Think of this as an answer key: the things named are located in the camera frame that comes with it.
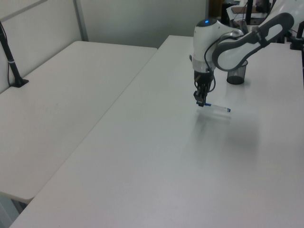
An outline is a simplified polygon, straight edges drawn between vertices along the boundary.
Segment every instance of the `white table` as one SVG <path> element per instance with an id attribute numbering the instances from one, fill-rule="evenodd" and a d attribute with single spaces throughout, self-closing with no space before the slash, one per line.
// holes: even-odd
<path id="1" fill-rule="evenodd" d="M 304 227 L 301 53 L 216 70 L 228 114 L 195 104 L 192 52 L 170 36 L 11 228 Z"/>
<path id="2" fill-rule="evenodd" d="M 156 52 L 75 42 L 0 95 L 0 194 L 29 202 Z"/>

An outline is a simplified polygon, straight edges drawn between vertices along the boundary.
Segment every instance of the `black cable clip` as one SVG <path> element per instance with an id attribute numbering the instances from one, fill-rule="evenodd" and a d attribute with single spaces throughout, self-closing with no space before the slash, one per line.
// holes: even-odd
<path id="1" fill-rule="evenodd" d="M 254 34 L 255 38 L 257 38 L 257 40 L 262 48 L 265 48 L 269 44 L 268 41 L 265 39 L 265 35 L 262 33 L 260 28 L 256 28 L 253 31 L 253 34 Z"/>

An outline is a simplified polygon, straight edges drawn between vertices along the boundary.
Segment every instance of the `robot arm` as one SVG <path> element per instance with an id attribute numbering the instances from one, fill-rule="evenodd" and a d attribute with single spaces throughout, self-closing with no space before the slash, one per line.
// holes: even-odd
<path id="1" fill-rule="evenodd" d="M 213 72 L 216 67 L 224 71 L 239 68 L 249 56 L 303 21 L 303 12 L 304 0 L 277 0 L 267 19 L 245 36 L 240 30 L 218 21 L 198 23 L 194 30 L 192 58 L 197 88 L 194 97 L 198 105 L 206 103 L 211 82 L 215 82 Z"/>

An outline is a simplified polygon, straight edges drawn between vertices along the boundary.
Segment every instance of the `pen holder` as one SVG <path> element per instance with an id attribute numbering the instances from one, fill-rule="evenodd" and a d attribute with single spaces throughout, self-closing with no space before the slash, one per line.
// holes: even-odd
<path id="1" fill-rule="evenodd" d="M 236 70 L 228 71 L 227 82 L 233 85 L 240 85 L 244 83 L 245 73 L 248 61 L 245 60 L 243 65 Z"/>

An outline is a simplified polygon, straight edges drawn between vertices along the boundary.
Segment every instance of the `black stand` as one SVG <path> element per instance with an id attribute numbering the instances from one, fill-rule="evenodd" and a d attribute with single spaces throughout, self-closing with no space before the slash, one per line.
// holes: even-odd
<path id="1" fill-rule="evenodd" d="M 269 1 L 267 1 L 267 9 L 269 10 Z M 252 13 L 252 5 L 253 5 L 253 0 L 248 0 L 247 2 L 247 11 L 246 11 L 246 24 L 247 25 L 260 25 L 262 22 L 265 20 L 265 18 L 251 18 L 251 13 Z"/>
<path id="2" fill-rule="evenodd" d="M 304 21 L 300 23 L 296 37 L 291 37 L 290 49 L 299 50 L 299 51 L 302 50 L 304 44 L 304 40 L 302 38 L 303 30 L 304 30 Z"/>
<path id="3" fill-rule="evenodd" d="M 253 0 L 247 1 L 246 24 L 250 25 Z"/>
<path id="4" fill-rule="evenodd" d="M 1 22 L 0 22 L 0 42 L 2 44 L 2 47 L 3 47 L 4 53 L 6 55 L 6 58 L 8 59 L 8 63 L 10 65 L 10 68 L 11 68 L 12 72 L 13 72 L 13 75 L 15 77 L 15 83 L 11 84 L 10 86 L 20 88 L 23 85 L 25 85 L 26 83 L 28 83 L 29 81 L 26 80 L 26 79 L 23 79 L 19 74 L 19 71 L 17 69 L 17 66 L 16 66 L 15 60 L 13 58 L 13 55 L 10 51 L 8 40 L 7 40 L 5 31 L 4 31 L 4 28 L 1 24 Z"/>

